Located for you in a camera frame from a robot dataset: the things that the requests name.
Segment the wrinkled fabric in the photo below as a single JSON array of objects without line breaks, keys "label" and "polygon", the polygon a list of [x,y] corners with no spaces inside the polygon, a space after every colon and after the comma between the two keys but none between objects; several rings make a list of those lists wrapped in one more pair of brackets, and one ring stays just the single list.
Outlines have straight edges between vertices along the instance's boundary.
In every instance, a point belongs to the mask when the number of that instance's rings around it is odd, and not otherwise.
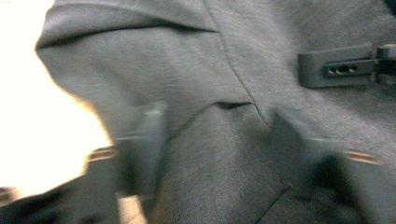
[{"label": "wrinkled fabric", "polygon": [[272,109],[300,109],[346,148],[379,154],[396,180],[392,87],[308,90],[296,55],[396,43],[377,0],[57,0],[37,54],[92,103],[110,135],[138,107],[169,105],[169,151],[154,223],[324,223],[331,195],[293,196],[269,150]]}]

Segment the gray fabric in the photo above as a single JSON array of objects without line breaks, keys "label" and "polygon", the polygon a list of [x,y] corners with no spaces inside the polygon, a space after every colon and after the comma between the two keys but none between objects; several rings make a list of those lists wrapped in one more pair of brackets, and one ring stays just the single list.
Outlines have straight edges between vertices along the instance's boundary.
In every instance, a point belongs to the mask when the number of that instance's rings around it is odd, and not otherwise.
[{"label": "gray fabric", "polygon": [[300,108],[346,147],[379,153],[395,180],[395,90],[296,78],[297,52],[395,43],[395,25],[378,0],[57,0],[37,53],[113,137],[140,105],[169,104],[153,222],[323,223],[330,196],[299,200],[276,173],[271,109]]}]

